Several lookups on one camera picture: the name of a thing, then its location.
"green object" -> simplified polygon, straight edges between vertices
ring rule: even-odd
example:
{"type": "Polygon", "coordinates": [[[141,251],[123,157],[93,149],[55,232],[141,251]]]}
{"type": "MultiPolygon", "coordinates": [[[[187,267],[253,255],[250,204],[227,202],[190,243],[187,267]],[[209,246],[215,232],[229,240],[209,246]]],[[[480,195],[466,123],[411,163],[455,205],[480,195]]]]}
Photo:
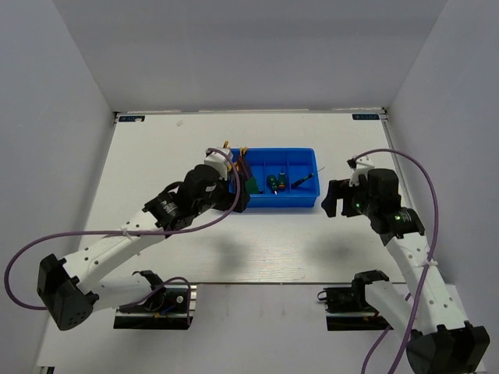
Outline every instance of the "green object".
{"type": "Polygon", "coordinates": [[[271,188],[272,192],[277,195],[278,194],[278,179],[275,178],[275,175],[270,174],[267,177],[267,184],[271,188]]]}
{"type": "Polygon", "coordinates": [[[284,191],[286,189],[286,174],[283,171],[281,171],[279,173],[279,177],[278,177],[278,188],[281,191],[284,191]]]}
{"type": "Polygon", "coordinates": [[[246,183],[244,184],[244,186],[246,187],[246,192],[248,192],[249,194],[260,193],[260,189],[258,188],[257,179],[255,177],[251,177],[250,179],[248,179],[246,181],[246,183]]]}

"screwdriver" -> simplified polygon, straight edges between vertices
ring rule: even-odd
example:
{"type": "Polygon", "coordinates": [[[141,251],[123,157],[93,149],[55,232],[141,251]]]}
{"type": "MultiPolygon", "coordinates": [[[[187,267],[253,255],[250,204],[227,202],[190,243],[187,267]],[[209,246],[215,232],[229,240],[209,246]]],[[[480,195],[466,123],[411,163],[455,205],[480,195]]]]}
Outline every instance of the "screwdriver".
{"type": "Polygon", "coordinates": [[[280,190],[286,189],[286,174],[284,173],[284,169],[281,169],[278,178],[278,187],[280,190]]]}
{"type": "Polygon", "coordinates": [[[307,179],[312,178],[315,174],[317,174],[319,171],[323,170],[324,168],[326,168],[326,167],[324,166],[323,168],[320,168],[319,170],[317,170],[315,173],[310,173],[306,177],[303,177],[303,178],[299,179],[298,181],[293,182],[291,184],[291,188],[295,189],[296,187],[298,187],[299,185],[301,185],[302,183],[304,183],[307,179]]]}
{"type": "Polygon", "coordinates": [[[278,180],[277,180],[277,178],[275,178],[275,175],[270,174],[267,177],[267,184],[271,188],[272,192],[277,195],[278,194],[278,180]]]}

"white table surface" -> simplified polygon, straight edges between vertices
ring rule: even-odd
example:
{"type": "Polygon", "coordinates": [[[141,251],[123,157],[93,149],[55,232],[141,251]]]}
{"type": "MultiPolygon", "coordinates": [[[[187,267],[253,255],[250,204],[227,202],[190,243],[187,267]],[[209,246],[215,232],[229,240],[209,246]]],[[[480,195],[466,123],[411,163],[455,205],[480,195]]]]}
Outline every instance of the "white table surface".
{"type": "MultiPolygon", "coordinates": [[[[381,269],[392,281],[403,281],[367,218],[328,219],[320,208],[328,181],[350,177],[347,159],[388,146],[380,121],[353,121],[350,114],[199,113],[118,122],[87,229],[118,227],[168,183],[202,164],[206,148],[225,140],[233,147],[313,148],[317,164],[326,166],[316,206],[234,213],[212,228],[143,251],[113,274],[153,270],[164,279],[192,282],[345,283],[359,271],[381,269]]],[[[372,159],[378,167],[394,167],[390,154],[372,159]]],[[[193,225],[219,214],[208,211],[193,225]]],[[[95,240],[84,238],[80,248],[95,240]]]]}
{"type": "MultiPolygon", "coordinates": [[[[298,282],[315,285],[198,286],[187,331],[113,330],[115,312],[96,312],[61,332],[50,319],[37,364],[57,374],[164,372],[167,374],[359,372],[377,331],[328,332],[319,284],[349,283],[364,270],[381,269],[403,281],[395,261],[365,217],[328,219],[320,208],[330,179],[348,178],[345,161],[386,147],[379,121],[354,122],[347,114],[148,115],[117,124],[88,220],[88,229],[116,228],[168,183],[203,162],[209,146],[315,149],[321,196],[312,210],[249,210],[205,231],[179,235],[149,248],[115,275],[151,269],[164,279],[203,282],[298,282]]],[[[376,154],[378,167],[393,168],[376,154]]],[[[195,224],[219,213],[207,212],[195,224]]],[[[85,238],[80,248],[95,238],[85,238]]],[[[405,285],[396,286],[404,294],[405,285]]],[[[460,304],[454,286],[448,286],[460,304]]],[[[400,340],[393,332],[371,359],[368,372],[386,372],[400,340]]],[[[402,359],[397,373],[412,371],[402,359]]]]}

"cable tie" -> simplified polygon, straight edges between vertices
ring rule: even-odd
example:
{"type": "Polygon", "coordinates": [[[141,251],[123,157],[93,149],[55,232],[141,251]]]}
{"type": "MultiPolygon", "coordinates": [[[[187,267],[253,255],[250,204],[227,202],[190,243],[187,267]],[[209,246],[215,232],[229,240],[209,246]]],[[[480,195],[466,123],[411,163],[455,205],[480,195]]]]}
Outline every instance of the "cable tie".
{"type": "Polygon", "coordinates": [[[435,261],[435,260],[428,261],[428,259],[425,259],[420,265],[415,266],[415,267],[423,267],[425,265],[428,265],[428,266],[438,266],[438,262],[435,261]]]}
{"type": "Polygon", "coordinates": [[[126,236],[129,240],[132,240],[132,236],[128,233],[128,228],[122,228],[122,235],[126,236]]]}

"white tabletop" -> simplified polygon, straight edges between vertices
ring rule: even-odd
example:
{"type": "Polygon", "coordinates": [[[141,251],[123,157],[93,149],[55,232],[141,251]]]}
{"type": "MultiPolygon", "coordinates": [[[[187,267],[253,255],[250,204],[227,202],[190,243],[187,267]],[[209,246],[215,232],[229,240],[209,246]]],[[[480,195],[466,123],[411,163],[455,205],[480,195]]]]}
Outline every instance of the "white tabletop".
{"type": "MultiPolygon", "coordinates": [[[[403,281],[367,218],[327,218],[320,208],[328,181],[350,177],[347,159],[388,146],[380,121],[354,121],[351,114],[168,114],[118,122],[87,228],[118,227],[167,184],[202,164],[208,147],[225,140],[233,147],[313,148],[317,165],[326,167],[315,208],[233,213],[212,228],[143,251],[116,275],[153,270],[164,279],[183,276],[192,282],[345,283],[359,271],[380,269],[392,281],[403,281]]],[[[372,159],[377,167],[394,168],[389,154],[372,159]]],[[[208,211],[193,225],[219,214],[208,211]]],[[[80,248],[95,240],[84,238],[80,248]]]]}

